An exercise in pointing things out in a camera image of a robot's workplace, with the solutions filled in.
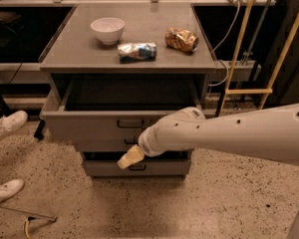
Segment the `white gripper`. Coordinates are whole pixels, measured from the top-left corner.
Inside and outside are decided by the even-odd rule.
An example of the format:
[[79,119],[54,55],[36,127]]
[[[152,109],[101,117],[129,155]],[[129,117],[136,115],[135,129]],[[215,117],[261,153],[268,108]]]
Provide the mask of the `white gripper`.
[[139,137],[139,144],[132,146],[118,161],[125,169],[142,161],[145,156],[154,157],[166,151],[181,151],[195,148],[190,143],[191,133],[196,132],[205,121],[203,112],[189,107],[159,119]]

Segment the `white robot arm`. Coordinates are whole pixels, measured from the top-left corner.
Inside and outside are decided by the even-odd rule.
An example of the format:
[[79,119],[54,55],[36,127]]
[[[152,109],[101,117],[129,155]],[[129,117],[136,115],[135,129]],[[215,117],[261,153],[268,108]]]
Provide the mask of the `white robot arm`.
[[299,166],[299,104],[208,119],[188,107],[147,127],[118,161],[125,169],[167,151],[204,148]]

